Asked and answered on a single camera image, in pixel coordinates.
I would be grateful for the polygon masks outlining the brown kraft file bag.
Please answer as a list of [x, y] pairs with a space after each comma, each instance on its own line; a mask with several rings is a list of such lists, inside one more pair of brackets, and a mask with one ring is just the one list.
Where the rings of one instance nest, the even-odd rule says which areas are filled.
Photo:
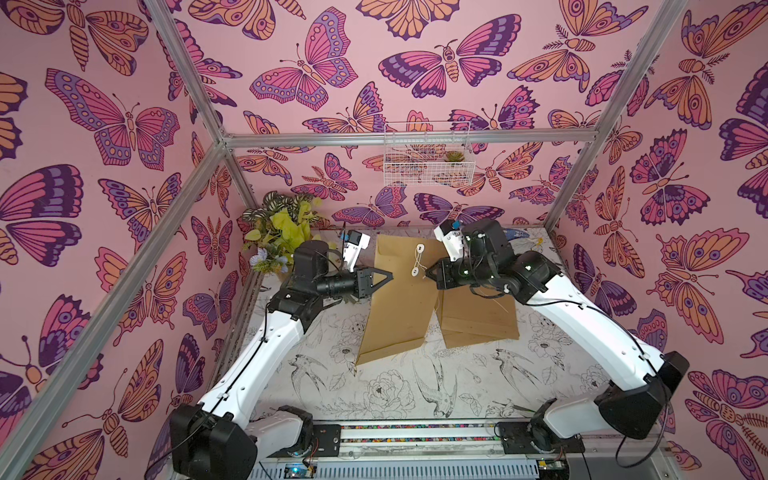
[[484, 298], [467, 286], [439, 292], [435, 313], [448, 349], [520, 338], [515, 299], [480, 293]]
[[446, 256], [442, 243], [427, 238], [380, 235], [374, 266], [393, 275], [371, 299], [356, 363], [363, 365], [420, 347], [437, 302], [434, 281], [424, 270]]

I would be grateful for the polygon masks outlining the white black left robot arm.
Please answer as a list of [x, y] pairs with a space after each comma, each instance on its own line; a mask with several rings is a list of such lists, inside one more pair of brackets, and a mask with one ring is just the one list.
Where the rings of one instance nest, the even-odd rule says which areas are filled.
[[283, 406], [247, 432], [250, 416], [278, 367], [318, 315], [344, 296], [366, 299], [392, 280], [392, 273], [356, 262], [370, 237], [342, 235], [341, 263], [328, 243], [303, 242], [294, 252], [290, 276], [272, 295], [264, 320], [246, 349], [197, 404], [179, 406], [168, 417], [170, 458], [175, 473], [189, 479], [247, 479], [263, 459], [314, 450], [313, 417]]

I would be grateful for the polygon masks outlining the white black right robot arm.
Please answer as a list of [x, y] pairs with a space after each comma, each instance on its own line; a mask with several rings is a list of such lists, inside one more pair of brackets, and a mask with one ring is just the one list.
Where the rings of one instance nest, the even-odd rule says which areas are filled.
[[667, 407], [689, 369], [684, 356], [663, 353], [630, 333], [543, 254], [515, 252], [495, 220], [467, 226], [445, 220], [434, 235], [447, 252], [426, 271], [438, 289], [486, 287], [492, 299], [513, 297], [559, 327], [609, 378], [592, 393], [540, 407], [527, 427], [537, 450], [549, 452], [563, 440], [607, 429], [644, 440], [654, 427], [664, 426]]

